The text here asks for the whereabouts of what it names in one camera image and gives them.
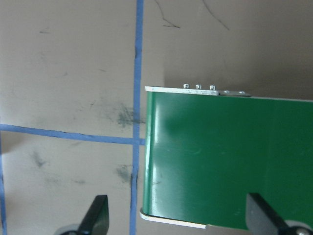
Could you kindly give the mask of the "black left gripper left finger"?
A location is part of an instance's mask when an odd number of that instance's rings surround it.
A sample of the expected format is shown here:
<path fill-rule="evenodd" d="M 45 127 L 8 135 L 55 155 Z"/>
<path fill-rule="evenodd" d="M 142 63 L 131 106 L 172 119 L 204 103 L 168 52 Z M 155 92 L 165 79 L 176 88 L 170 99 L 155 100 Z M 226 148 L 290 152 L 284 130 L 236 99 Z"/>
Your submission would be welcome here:
<path fill-rule="evenodd" d="M 109 230 L 107 195 L 97 195 L 80 224 L 59 228 L 56 235 L 106 235 Z"/>

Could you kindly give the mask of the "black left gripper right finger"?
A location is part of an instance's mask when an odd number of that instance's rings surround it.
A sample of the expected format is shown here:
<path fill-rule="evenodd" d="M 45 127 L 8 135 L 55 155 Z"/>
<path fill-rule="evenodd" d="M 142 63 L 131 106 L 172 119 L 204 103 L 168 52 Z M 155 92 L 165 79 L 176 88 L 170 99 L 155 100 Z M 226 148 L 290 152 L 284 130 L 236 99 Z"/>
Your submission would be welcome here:
<path fill-rule="evenodd" d="M 258 193 L 246 196 L 246 226 L 253 235 L 311 235 L 302 222 L 289 225 Z"/>

